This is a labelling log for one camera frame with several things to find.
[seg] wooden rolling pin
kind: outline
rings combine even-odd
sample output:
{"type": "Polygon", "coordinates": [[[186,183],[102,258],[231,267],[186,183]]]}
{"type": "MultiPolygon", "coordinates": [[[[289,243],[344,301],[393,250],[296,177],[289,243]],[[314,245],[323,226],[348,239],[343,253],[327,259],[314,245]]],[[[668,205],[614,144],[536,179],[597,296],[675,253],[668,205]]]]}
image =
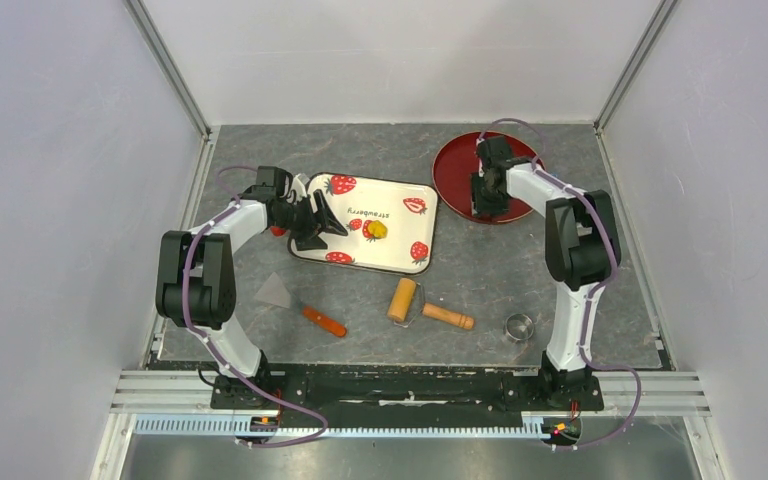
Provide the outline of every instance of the wooden rolling pin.
{"type": "MultiPolygon", "coordinates": [[[[415,292],[416,282],[409,278],[399,279],[399,285],[396,286],[396,292],[390,301],[390,308],[387,309],[387,317],[398,323],[404,322],[415,292]]],[[[472,317],[446,310],[430,303],[423,304],[422,314],[426,317],[463,328],[464,330],[472,330],[472,327],[475,326],[475,319],[472,317]]]]}

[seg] yellow cylinder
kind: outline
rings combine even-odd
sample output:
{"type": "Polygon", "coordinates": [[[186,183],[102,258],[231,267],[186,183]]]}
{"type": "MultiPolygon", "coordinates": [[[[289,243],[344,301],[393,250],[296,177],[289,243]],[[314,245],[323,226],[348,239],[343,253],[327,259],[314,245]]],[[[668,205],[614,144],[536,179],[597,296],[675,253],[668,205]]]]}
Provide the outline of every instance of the yellow cylinder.
{"type": "Polygon", "coordinates": [[[390,301],[390,308],[387,309],[387,318],[399,323],[404,322],[415,291],[416,282],[409,278],[400,278],[393,300],[390,301]]]}

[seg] red plate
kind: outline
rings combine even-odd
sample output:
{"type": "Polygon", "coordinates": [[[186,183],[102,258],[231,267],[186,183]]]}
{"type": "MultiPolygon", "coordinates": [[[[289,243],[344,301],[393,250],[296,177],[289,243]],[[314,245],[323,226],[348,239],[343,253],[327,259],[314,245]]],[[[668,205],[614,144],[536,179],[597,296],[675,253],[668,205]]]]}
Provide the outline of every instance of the red plate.
{"type": "MultiPolygon", "coordinates": [[[[470,175],[478,171],[478,157],[475,155],[475,141],[481,132],[466,133],[447,143],[431,167],[431,177],[434,181],[434,188],[440,194],[440,198],[446,202],[452,210],[458,215],[472,220],[473,222],[496,225],[499,223],[512,222],[531,213],[532,208],[521,200],[512,199],[511,209],[508,213],[489,218],[476,218],[472,216],[472,195],[469,183],[470,175]]],[[[513,148],[514,155],[518,157],[534,156],[536,153],[528,145],[520,142],[514,137],[503,133],[489,132],[487,136],[502,135],[508,139],[513,148]]]]}

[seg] gray tabletop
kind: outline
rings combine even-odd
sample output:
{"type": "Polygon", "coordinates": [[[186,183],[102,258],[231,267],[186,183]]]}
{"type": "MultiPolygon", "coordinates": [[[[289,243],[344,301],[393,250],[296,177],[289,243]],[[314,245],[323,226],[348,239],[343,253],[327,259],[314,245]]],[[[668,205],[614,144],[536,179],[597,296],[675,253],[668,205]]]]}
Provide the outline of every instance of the gray tabletop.
{"type": "MultiPolygon", "coordinates": [[[[539,128],[551,147],[547,170],[586,190],[610,190],[592,127],[539,128]]],[[[291,173],[431,184],[431,164],[440,148],[480,129],[464,124],[223,126],[197,222],[227,205],[228,196],[213,181],[225,166],[274,165],[291,173]]],[[[533,136],[515,127],[498,131],[539,149],[533,136]]],[[[243,171],[229,172],[226,178],[240,191],[252,180],[253,174],[243,171]]],[[[250,240],[234,257],[237,317],[271,362],[538,365],[555,308],[555,287],[543,260],[543,232],[543,219],[536,214],[487,226],[459,217],[441,202],[431,266],[413,278],[425,286],[429,301],[474,317],[471,331],[422,317],[409,328],[397,327],[386,317],[397,275],[301,261],[287,252],[286,238],[269,233],[250,240]],[[302,300],[343,323],[348,335],[338,339],[298,313],[256,302],[254,293],[272,272],[302,300]],[[518,312],[536,323],[533,337],[521,344],[510,342],[502,329],[504,319],[518,312]]],[[[622,247],[627,252],[624,239],[622,247]]],[[[593,357],[597,362],[659,367],[655,333],[629,258],[626,254],[617,280],[599,303],[593,357]]],[[[188,333],[171,323],[166,327],[161,360],[211,359],[188,333]]]]}

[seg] metal corner post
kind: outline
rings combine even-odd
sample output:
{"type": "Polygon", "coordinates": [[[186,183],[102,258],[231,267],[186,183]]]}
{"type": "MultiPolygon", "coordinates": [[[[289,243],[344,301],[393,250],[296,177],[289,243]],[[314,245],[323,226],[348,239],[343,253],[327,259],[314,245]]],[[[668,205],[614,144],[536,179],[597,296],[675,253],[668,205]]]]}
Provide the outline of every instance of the metal corner post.
{"type": "Polygon", "coordinates": [[[628,63],[626,63],[622,74],[620,74],[620,78],[617,80],[614,89],[608,96],[605,106],[602,107],[602,111],[596,118],[594,127],[596,128],[597,134],[600,134],[605,129],[605,126],[611,120],[614,112],[616,112],[617,106],[625,96],[625,93],[628,91],[628,88],[631,86],[637,73],[640,71],[643,62],[649,56],[652,46],[655,44],[658,36],[660,36],[664,25],[667,23],[667,20],[669,20],[670,15],[672,15],[678,2],[679,0],[661,0],[658,4],[655,13],[652,15],[652,19],[649,20],[649,24],[643,32],[643,36],[640,37],[637,46],[634,47],[634,52],[632,52],[631,57],[628,59],[628,63]]]}
{"type": "Polygon", "coordinates": [[[205,140],[208,138],[211,132],[210,125],[202,115],[198,104],[193,98],[190,89],[187,88],[187,84],[184,81],[184,77],[181,76],[181,72],[175,65],[175,61],[172,60],[172,56],[169,54],[169,50],[166,48],[166,44],[163,43],[163,38],[160,36],[160,32],[157,31],[157,26],[151,19],[151,15],[148,13],[148,9],[143,3],[143,0],[123,0],[125,6],[131,12],[131,16],[134,17],[134,22],[142,32],[143,37],[146,40],[151,53],[154,58],[157,59],[157,63],[160,64],[161,70],[169,80],[172,89],[175,90],[175,94],[181,100],[181,104],[187,111],[187,115],[190,117],[190,121],[193,122],[193,126],[199,132],[199,134],[205,140]]]}

